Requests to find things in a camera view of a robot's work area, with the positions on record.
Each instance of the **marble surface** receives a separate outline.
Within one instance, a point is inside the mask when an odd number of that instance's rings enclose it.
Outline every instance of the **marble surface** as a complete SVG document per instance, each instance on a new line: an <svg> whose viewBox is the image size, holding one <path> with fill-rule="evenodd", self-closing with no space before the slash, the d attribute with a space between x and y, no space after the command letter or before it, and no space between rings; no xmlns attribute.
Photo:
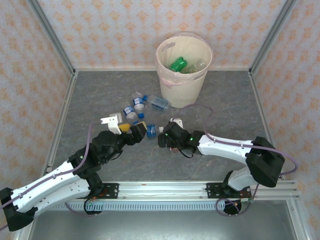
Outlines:
<svg viewBox="0 0 320 240"><path fill-rule="evenodd" d="M81 71L76 79L65 119L54 167L59 166L86 143L92 121L122 112L132 100L132 93L160 96L155 71ZM218 137L253 140L265 137L253 89L245 71L209 71L197 103L213 107L214 117L207 130ZM170 118L181 118L189 132L202 130L209 111L201 107L172 108L167 113L148 109L147 124L165 126ZM106 125L93 129L95 137ZM230 170L239 170L239 162L217 156L195 155L192 159L180 153L159 148L156 139L145 138L134 146L125 146L123 154L98 172L102 181L222 181Z"/></svg>

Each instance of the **orange patterned wall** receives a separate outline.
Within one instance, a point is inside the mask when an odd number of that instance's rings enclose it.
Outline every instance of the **orange patterned wall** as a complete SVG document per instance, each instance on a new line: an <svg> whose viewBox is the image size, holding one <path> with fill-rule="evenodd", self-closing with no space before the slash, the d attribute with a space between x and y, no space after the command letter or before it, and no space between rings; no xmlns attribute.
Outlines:
<svg viewBox="0 0 320 240"><path fill-rule="evenodd" d="M0 42L0 189L15 189L41 174L70 75L26 0L0 2Z"/></svg>
<svg viewBox="0 0 320 240"><path fill-rule="evenodd" d="M271 136L299 160L292 176L320 239L320 4L299 0L257 75Z"/></svg>
<svg viewBox="0 0 320 240"><path fill-rule="evenodd" d="M75 68L153 68L159 44L193 32L212 67L249 68L285 0L40 0Z"/></svg>

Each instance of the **plastic bottle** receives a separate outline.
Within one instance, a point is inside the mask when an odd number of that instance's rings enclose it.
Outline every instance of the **plastic bottle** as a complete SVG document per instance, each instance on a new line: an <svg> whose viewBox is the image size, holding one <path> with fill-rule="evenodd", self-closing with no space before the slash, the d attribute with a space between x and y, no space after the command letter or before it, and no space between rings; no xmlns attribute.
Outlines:
<svg viewBox="0 0 320 240"><path fill-rule="evenodd" d="M143 101L151 103L153 108L163 112L167 110L171 105L167 100L155 95L144 95Z"/></svg>
<svg viewBox="0 0 320 240"><path fill-rule="evenodd" d="M170 70L172 72L181 72L181 70L185 68L187 65L187 61L181 56L178 57L177 60L175 60L175 62L171 64Z"/></svg>
<svg viewBox="0 0 320 240"><path fill-rule="evenodd" d="M136 91L132 94L132 97L134 110L136 110L137 112L141 112L145 107L142 94Z"/></svg>
<svg viewBox="0 0 320 240"><path fill-rule="evenodd" d="M155 138L158 134L161 134L164 131L163 126L156 126L155 124L147 124L146 125L146 137L148 139Z"/></svg>
<svg viewBox="0 0 320 240"><path fill-rule="evenodd" d="M195 64L193 64L189 69L188 73L193 74L199 72L206 68L206 63L203 59L199 59Z"/></svg>
<svg viewBox="0 0 320 240"><path fill-rule="evenodd" d="M132 106L130 105L126 106L123 109L123 112L130 125L134 125L138 123L138 115L136 114Z"/></svg>

